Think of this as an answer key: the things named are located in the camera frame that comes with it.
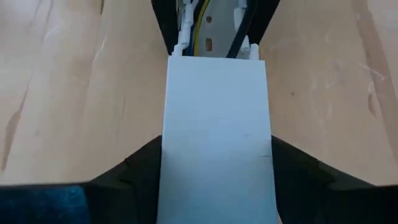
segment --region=light wood grain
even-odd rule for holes
[[[161,133],[166,49],[146,0],[0,0],[1,184],[90,180]],[[272,132],[398,184],[398,2],[282,0],[267,30]]]

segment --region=wooden surface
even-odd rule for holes
[[[272,132],[398,184],[398,2],[282,0],[261,44]],[[150,1],[0,0],[0,183],[90,180],[161,133]]]

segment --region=white plastic panel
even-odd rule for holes
[[[169,57],[159,224],[276,223],[263,61]]]

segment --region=yellow wire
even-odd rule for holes
[[[199,46],[198,46],[198,36],[200,31],[201,20],[203,19],[203,15],[206,11],[207,5],[209,4],[210,0],[205,0],[203,7],[200,9],[199,18],[196,24],[195,35],[193,36],[193,56],[199,55]]]

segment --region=wooden table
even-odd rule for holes
[[[396,10],[282,0],[261,45],[273,134],[376,185],[398,184]],[[150,1],[0,0],[0,183],[90,180],[159,135],[166,61]]]

